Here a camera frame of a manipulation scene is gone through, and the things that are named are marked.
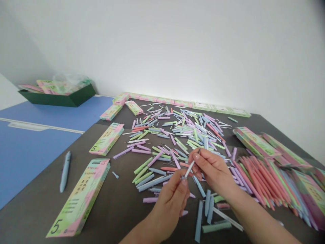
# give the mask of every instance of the number 5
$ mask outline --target number 5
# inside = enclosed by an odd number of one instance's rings
[[[55,231],[51,231],[51,234],[54,234],[55,232],[57,232],[57,230],[59,228],[59,225],[58,225],[59,221],[62,221],[62,220],[58,220],[57,223],[53,226],[53,227],[56,227],[57,229]]]

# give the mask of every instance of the plastic bag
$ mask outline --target plastic bag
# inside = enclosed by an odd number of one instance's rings
[[[57,73],[53,76],[52,85],[58,87],[61,94],[71,94],[80,90],[81,88],[88,86],[92,80],[85,75],[81,74],[64,74]]]

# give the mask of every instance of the fingernail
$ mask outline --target fingernail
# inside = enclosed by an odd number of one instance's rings
[[[184,186],[187,186],[187,179],[182,179],[182,184],[183,184]]]

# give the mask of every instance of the forearm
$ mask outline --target forearm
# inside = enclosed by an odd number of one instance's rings
[[[120,244],[156,244],[160,243],[157,240],[154,231],[152,230],[153,226],[150,226],[147,219],[144,219],[140,223],[138,223],[128,234],[123,238]]]
[[[241,189],[227,199],[236,217],[253,243],[299,243],[252,197]]]

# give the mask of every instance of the left hand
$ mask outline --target left hand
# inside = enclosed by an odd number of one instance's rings
[[[156,231],[152,234],[159,242],[171,236],[190,196],[188,181],[181,180],[185,173],[186,169],[175,171],[169,182],[162,188],[153,210],[144,219],[151,228],[154,226]]]

